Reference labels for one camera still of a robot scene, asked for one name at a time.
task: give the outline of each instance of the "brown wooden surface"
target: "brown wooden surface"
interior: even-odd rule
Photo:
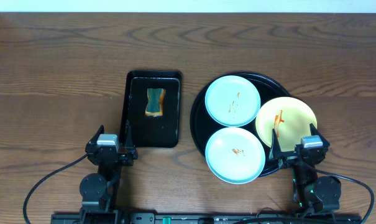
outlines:
[[[79,158],[100,124],[118,133],[128,71],[183,73],[180,140],[139,148],[118,204],[158,212],[257,213],[292,206],[290,170],[245,185],[215,177],[190,134],[190,109],[212,79],[268,75],[307,102],[332,149],[319,169],[369,184],[376,196],[376,14],[0,15],[0,223],[44,175]],[[33,194],[32,223],[81,207],[88,160]],[[339,212],[364,215],[369,194],[342,181]],[[369,223],[376,223],[376,199]]]

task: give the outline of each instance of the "food residue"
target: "food residue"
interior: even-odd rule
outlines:
[[[240,150],[240,149],[232,149],[232,152],[234,152],[236,155],[240,155],[240,153],[243,153],[243,156],[245,157],[245,155],[244,155],[244,150]]]
[[[275,124],[273,125],[273,128],[276,130],[276,136],[279,138],[279,124],[282,122],[285,122],[282,120],[282,113],[283,110],[280,110],[280,113],[275,116]]]

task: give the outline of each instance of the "wood grain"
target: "wood grain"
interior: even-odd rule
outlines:
[[[128,71],[183,73],[180,140],[139,148],[123,168],[118,204],[158,212],[288,210],[291,172],[245,185],[217,179],[196,150],[189,115],[212,79],[260,72],[304,100],[332,149],[319,169],[369,184],[376,195],[376,14],[0,15],[0,223],[23,223],[30,188],[83,155],[97,130],[118,133]],[[32,223],[81,207],[85,160],[33,194]],[[341,213],[364,215],[368,193],[342,182]],[[375,207],[368,223],[376,223]]]

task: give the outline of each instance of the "pale yellow plate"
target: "pale yellow plate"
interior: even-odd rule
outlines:
[[[318,127],[311,108],[301,100],[279,97],[264,104],[255,120],[255,129],[260,139],[269,147],[272,145],[272,129],[278,135],[282,151],[294,150],[301,138],[311,135],[310,124]]]

